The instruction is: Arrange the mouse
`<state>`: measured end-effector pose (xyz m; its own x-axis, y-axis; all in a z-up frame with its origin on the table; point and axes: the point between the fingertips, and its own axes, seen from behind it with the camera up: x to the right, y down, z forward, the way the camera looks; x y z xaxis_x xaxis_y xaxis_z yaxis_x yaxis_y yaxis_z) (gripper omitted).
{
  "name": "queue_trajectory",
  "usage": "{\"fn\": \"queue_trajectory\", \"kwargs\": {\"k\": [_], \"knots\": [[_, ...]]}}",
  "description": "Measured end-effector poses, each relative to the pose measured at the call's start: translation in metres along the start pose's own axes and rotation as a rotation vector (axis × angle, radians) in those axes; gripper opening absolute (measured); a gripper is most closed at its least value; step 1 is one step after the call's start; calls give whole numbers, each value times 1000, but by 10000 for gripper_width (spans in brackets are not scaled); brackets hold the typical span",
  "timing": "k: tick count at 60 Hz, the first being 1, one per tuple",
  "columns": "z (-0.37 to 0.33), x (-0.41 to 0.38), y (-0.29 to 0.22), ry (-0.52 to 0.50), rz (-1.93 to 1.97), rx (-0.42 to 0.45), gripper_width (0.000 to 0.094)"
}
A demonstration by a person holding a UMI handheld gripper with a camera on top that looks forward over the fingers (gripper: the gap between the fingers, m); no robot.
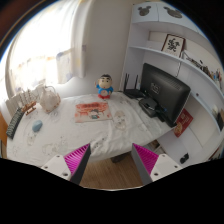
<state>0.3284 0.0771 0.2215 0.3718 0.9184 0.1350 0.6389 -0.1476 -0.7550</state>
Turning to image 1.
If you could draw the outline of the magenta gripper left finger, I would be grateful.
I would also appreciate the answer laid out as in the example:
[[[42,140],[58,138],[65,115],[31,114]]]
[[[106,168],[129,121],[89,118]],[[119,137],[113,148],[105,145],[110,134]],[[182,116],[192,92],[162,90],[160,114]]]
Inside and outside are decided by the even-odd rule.
[[[86,144],[65,156],[55,155],[42,169],[79,185],[90,155],[90,145]]]

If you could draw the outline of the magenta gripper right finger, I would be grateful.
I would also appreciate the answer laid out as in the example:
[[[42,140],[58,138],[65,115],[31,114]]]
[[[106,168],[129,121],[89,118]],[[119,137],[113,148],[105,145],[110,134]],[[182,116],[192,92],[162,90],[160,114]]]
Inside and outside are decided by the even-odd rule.
[[[144,185],[182,169],[167,154],[157,155],[151,150],[135,143],[132,144],[131,155]]]

